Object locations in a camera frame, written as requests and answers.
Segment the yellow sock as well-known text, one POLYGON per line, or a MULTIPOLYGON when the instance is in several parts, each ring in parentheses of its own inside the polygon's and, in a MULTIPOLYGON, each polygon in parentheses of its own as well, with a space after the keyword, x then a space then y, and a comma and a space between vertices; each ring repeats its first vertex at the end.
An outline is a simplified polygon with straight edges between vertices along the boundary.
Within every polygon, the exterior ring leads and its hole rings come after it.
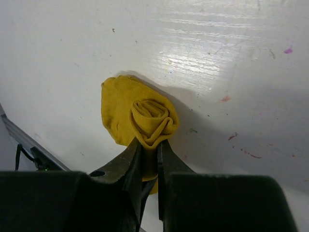
POLYGON ((117 144, 129 146, 138 139, 145 151, 142 180, 154 180, 155 149, 180 124, 171 101, 136 77, 110 77, 101 84, 101 119, 117 144))

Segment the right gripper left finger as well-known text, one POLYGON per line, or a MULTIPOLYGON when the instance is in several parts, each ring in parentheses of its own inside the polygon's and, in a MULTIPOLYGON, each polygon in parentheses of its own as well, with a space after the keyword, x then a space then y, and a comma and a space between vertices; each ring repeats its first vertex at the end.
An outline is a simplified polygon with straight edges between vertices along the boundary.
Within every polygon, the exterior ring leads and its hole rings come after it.
POLYGON ((134 139, 91 174, 1 172, 3 232, 136 232, 140 227, 142 147, 134 139))

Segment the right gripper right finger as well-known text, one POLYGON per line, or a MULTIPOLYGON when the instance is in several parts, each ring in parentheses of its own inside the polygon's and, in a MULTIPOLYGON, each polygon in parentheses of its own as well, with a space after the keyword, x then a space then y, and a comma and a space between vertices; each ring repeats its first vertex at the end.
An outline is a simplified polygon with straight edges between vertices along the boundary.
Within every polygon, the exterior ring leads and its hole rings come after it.
POLYGON ((159 218, 166 232, 295 232, 279 184, 257 175, 198 174, 157 148, 159 218))

